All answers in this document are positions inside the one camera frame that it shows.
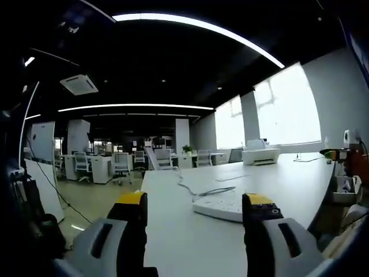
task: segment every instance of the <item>whiteboard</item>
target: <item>whiteboard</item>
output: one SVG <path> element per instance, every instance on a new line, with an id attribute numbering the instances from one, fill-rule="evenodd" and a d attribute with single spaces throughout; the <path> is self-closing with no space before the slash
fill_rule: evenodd
<path id="1" fill-rule="evenodd" d="M 36 181 L 37 188 L 40 192 L 40 199 L 42 207 L 45 213 L 54 215 L 58 222 L 64 218 L 64 212 L 59 201 L 59 196 L 56 190 L 51 186 L 51 184 L 57 188 L 54 179 L 54 169 L 51 164 L 40 163 L 34 160 L 25 159 L 25 164 L 27 167 L 27 173 L 31 176 L 33 180 Z M 50 180 L 51 184 L 42 173 L 41 169 L 44 171 L 47 178 Z"/>
<path id="2" fill-rule="evenodd" d="M 29 138 L 32 157 L 52 163 L 54 158 L 54 127 L 54 121 L 32 125 L 31 137 Z"/>

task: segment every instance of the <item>white power strip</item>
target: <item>white power strip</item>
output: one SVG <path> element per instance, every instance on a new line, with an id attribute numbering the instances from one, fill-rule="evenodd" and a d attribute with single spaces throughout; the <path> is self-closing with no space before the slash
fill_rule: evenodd
<path id="1" fill-rule="evenodd" d="M 192 204 L 194 212 L 220 218 L 234 222 L 242 222 L 242 198 L 231 199 L 210 199 L 202 197 Z"/>

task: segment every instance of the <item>ceiling air conditioner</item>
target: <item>ceiling air conditioner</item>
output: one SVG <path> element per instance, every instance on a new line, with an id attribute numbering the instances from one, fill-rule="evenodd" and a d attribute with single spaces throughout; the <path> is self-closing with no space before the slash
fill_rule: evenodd
<path id="1" fill-rule="evenodd" d="M 79 74 L 61 80 L 60 83 L 74 95 L 83 95 L 99 91 L 87 75 Z"/>

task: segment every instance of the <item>desk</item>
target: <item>desk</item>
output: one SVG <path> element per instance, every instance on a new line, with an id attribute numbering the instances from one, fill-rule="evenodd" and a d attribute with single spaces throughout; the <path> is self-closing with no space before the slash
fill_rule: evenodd
<path id="1" fill-rule="evenodd" d="M 217 155 L 225 155 L 225 153 L 212 153 L 212 156 L 217 156 Z M 172 156 L 172 159 L 177 159 L 177 158 L 180 158 L 180 157 L 197 158 L 198 155 L 197 155 L 197 153 L 196 154 L 191 154 L 191 155 L 172 153 L 171 156 Z"/>
<path id="2" fill-rule="evenodd" d="M 65 171 L 68 180 L 78 180 L 78 174 L 75 171 L 74 156 L 62 155 L 65 158 Z M 111 157 L 87 156 L 91 161 L 92 178 L 96 184 L 106 184 L 112 177 L 110 174 Z"/>
<path id="3" fill-rule="evenodd" d="M 197 154 L 171 154 L 172 159 L 178 159 L 178 167 L 180 169 L 191 169 L 192 168 L 192 160 L 194 158 L 197 158 Z M 225 153 L 212 153 L 212 163 L 213 165 L 220 164 L 222 162 L 225 162 Z"/>
<path id="4" fill-rule="evenodd" d="M 320 157 L 303 154 L 303 159 Z M 281 154 L 277 164 L 244 166 L 242 162 L 181 170 L 183 183 L 195 193 L 216 187 L 237 189 L 213 197 L 241 197 L 244 191 L 262 193 L 283 215 L 308 228 L 318 212 L 334 165 L 325 159 L 293 162 L 296 154 Z M 216 179 L 232 178 L 225 182 Z M 145 266 L 159 276 L 246 276 L 247 256 L 240 223 L 195 214 L 191 196 L 177 185 L 178 171 L 147 171 L 142 191 L 148 193 L 148 243 Z"/>

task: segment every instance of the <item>mesh chair back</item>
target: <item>mesh chair back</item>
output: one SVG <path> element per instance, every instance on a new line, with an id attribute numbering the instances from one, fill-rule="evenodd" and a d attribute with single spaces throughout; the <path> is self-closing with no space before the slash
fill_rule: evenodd
<path id="1" fill-rule="evenodd" d="M 128 153 L 114 153 L 113 155 L 113 169 L 114 172 L 127 172 L 128 167 Z"/>
<path id="2" fill-rule="evenodd" d="M 134 153 L 134 162 L 141 162 L 144 163 L 145 162 L 145 155 L 143 151 L 135 151 Z"/>
<path id="3" fill-rule="evenodd" d="M 156 159 L 156 155 L 151 147 L 145 147 L 147 156 L 149 157 L 149 160 L 154 168 L 154 170 L 161 170 L 160 165 Z"/>
<path id="4" fill-rule="evenodd" d="M 163 166 L 171 165 L 172 156 L 171 156 L 170 149 L 156 149 L 155 155 L 156 155 L 157 162 L 160 165 L 163 165 Z"/>
<path id="5" fill-rule="evenodd" d="M 198 166 L 211 166 L 212 165 L 212 152 L 211 152 L 211 150 L 199 150 L 199 151 L 197 151 L 197 165 Z"/>
<path id="6" fill-rule="evenodd" d="M 235 148 L 231 150 L 229 155 L 228 163 L 238 163 L 242 161 L 242 150 L 243 148 Z"/>
<path id="7" fill-rule="evenodd" d="M 62 166 L 62 157 L 61 157 L 60 150 L 56 149 L 54 151 L 54 162 L 55 162 L 55 167 L 61 167 Z"/>
<path id="8" fill-rule="evenodd" d="M 76 171 L 88 171 L 88 160 L 86 153 L 74 153 L 74 160 Z"/>

